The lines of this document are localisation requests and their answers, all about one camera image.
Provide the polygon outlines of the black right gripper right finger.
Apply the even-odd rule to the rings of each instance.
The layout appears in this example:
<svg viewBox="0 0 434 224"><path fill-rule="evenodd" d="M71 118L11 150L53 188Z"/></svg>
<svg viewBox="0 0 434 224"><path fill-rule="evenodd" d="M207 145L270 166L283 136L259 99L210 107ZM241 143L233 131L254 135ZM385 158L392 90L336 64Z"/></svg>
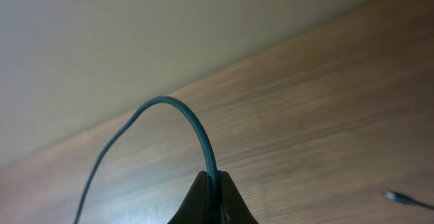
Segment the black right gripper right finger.
<svg viewBox="0 0 434 224"><path fill-rule="evenodd" d="M218 192L218 216L221 224L258 224L230 174L219 172L220 190Z"/></svg>

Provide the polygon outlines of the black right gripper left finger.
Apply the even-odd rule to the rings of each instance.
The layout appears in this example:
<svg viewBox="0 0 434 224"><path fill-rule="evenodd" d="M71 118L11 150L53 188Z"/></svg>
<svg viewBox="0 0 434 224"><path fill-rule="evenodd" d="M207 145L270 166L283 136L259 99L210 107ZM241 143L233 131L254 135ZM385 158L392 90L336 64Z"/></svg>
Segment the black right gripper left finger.
<svg viewBox="0 0 434 224"><path fill-rule="evenodd" d="M206 223L209 223L208 174L201 171L168 224Z"/></svg>

